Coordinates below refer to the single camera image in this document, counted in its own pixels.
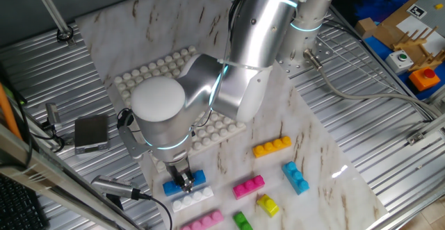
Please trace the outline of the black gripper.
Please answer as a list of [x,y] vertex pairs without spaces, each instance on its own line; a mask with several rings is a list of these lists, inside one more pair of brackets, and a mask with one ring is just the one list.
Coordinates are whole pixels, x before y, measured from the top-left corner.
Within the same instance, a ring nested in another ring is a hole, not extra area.
[[166,170],[171,175],[174,190],[183,190],[190,193],[193,189],[194,177],[187,158],[179,161],[165,163]]

